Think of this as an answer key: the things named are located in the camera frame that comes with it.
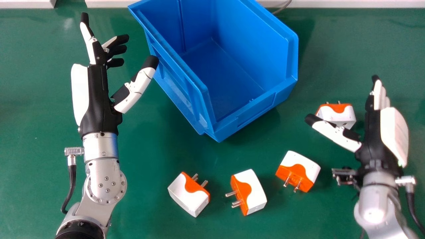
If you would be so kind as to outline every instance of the robotic hand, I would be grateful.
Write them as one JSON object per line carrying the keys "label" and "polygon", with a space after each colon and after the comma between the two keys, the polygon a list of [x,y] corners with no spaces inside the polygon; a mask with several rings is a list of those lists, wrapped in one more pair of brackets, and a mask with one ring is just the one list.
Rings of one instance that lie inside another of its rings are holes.
{"label": "robotic hand", "polygon": [[354,185],[359,200],[354,207],[357,223],[370,239],[417,239],[401,213],[398,187],[406,187],[409,211],[425,235],[414,212],[413,176],[403,176],[408,159],[408,127],[401,113],[390,107],[386,90],[377,75],[366,100],[365,136],[309,114],[305,118],[313,129],[354,153],[360,161],[358,170],[332,169],[338,185]]}
{"label": "robotic hand", "polygon": [[[124,64],[115,55],[126,52],[128,35],[116,36],[100,45],[89,27],[87,13],[82,13],[80,29],[87,47],[90,65],[74,64],[71,70],[74,116],[83,148],[65,148],[68,156],[70,190],[63,205],[66,215],[56,239],[105,239],[115,205],[127,191],[127,180],[119,169],[118,125],[149,85],[158,58],[149,56],[142,69],[109,98],[106,70]],[[69,211],[76,180],[77,155],[84,155],[86,180],[81,202]]]}

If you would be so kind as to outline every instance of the white baseboard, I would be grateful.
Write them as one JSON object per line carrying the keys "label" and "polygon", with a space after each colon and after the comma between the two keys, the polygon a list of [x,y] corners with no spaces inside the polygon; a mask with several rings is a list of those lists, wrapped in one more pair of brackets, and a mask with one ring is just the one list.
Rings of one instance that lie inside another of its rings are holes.
{"label": "white baseboard", "polygon": [[56,0],[0,0],[0,9],[52,9]]}
{"label": "white baseboard", "polygon": [[[266,8],[286,0],[257,0]],[[137,0],[85,0],[89,8],[125,8]],[[289,8],[425,8],[425,0],[293,0]]]}

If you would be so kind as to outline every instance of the orange and white plug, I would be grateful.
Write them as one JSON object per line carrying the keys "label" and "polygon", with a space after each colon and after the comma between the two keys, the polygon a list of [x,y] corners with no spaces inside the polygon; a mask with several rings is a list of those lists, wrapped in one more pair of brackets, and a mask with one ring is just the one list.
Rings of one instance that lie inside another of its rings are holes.
{"label": "orange and white plug", "polygon": [[288,151],[276,171],[276,176],[294,186],[294,193],[299,189],[308,192],[316,182],[320,166],[312,160],[294,151]]}
{"label": "orange and white plug", "polygon": [[326,102],[326,104],[321,105],[316,112],[316,116],[346,129],[351,129],[356,123],[353,106],[351,104],[341,104],[340,101],[337,104]]}
{"label": "orange and white plug", "polygon": [[252,169],[232,175],[230,186],[233,191],[225,196],[236,196],[232,208],[240,207],[244,216],[263,209],[267,203],[263,187]]}
{"label": "orange and white plug", "polygon": [[204,188],[208,181],[199,185],[197,180],[198,174],[189,177],[181,172],[168,186],[171,198],[193,217],[197,217],[211,200],[210,193]]}

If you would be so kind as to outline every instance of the green table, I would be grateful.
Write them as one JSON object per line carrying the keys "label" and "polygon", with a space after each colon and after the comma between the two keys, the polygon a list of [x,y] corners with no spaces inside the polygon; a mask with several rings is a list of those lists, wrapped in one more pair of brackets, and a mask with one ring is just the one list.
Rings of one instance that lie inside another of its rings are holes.
{"label": "green table", "polygon": [[[80,146],[71,102],[72,64],[88,64],[79,31],[90,14],[104,42],[128,33],[124,67],[108,71],[114,92],[149,54],[142,27],[127,9],[86,9],[60,0],[54,10],[0,11],[0,238],[53,238],[68,191],[64,147]],[[425,220],[425,10],[287,9],[279,18],[300,38],[299,82],[289,99],[222,143],[199,136],[152,82],[119,126],[119,151],[129,186],[112,217],[109,239],[338,238],[357,239],[356,192],[337,187],[332,167],[358,167],[353,154],[311,129],[303,119],[325,101],[352,103],[363,130],[371,75],[381,76],[410,127],[405,170],[419,181],[416,211]],[[275,171],[288,150],[316,161],[322,171],[309,193],[283,188]],[[80,200],[85,179],[78,159]],[[232,174],[252,168],[266,207],[247,217],[232,209]],[[207,179],[211,203],[198,218],[184,212],[167,186],[181,172]],[[417,232],[402,196],[403,213]]]}

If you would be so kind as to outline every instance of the blue storage bin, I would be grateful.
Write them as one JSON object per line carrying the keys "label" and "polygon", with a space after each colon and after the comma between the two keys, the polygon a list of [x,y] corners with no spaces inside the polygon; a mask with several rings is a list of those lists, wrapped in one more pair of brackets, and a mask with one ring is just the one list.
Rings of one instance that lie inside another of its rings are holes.
{"label": "blue storage bin", "polygon": [[297,82],[298,36],[254,0],[128,8],[159,58],[154,79],[198,134],[223,141],[286,100]]}

